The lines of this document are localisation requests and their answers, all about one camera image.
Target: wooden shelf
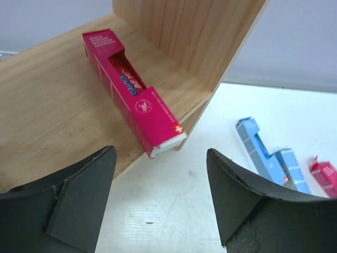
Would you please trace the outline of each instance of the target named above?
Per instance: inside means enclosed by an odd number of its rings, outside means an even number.
[[[178,119],[211,96],[116,15],[105,16],[0,63],[0,189],[36,180],[114,145],[115,176],[144,151],[85,55],[82,33],[111,28],[148,86]]]

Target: background wall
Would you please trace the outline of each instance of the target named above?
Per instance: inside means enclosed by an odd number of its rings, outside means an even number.
[[[25,50],[111,9],[111,0],[2,0],[0,50]],[[336,9],[336,0],[270,0],[226,81],[337,92]]]

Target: rectangular box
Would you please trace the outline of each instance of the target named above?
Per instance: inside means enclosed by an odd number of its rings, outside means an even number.
[[[83,34],[87,57],[148,156],[178,146],[184,129],[155,88],[146,87],[111,30]]]
[[[240,119],[236,130],[260,176],[287,188],[311,193],[292,149],[269,154],[259,136],[260,128],[251,117]]]
[[[337,198],[337,171],[330,162],[318,162],[316,156],[310,173],[330,198]]]

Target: black plastic part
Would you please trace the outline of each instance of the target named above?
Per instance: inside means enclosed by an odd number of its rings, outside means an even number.
[[[336,253],[337,200],[268,181],[215,149],[207,171],[221,244],[228,253]]]
[[[95,252],[115,165],[116,150],[106,146],[0,194],[0,252]]]

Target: white surface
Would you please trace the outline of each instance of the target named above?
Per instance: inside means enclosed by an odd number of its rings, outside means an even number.
[[[180,152],[143,156],[114,181],[96,252],[224,253],[206,152],[216,148],[256,172],[235,129],[246,116],[255,117],[270,152],[294,149],[311,190],[324,196],[308,160],[319,154],[337,165],[336,108],[336,94],[222,84]]]
[[[0,1],[0,50],[22,51],[108,14],[111,0]],[[270,0],[226,78],[337,92],[336,0]]]

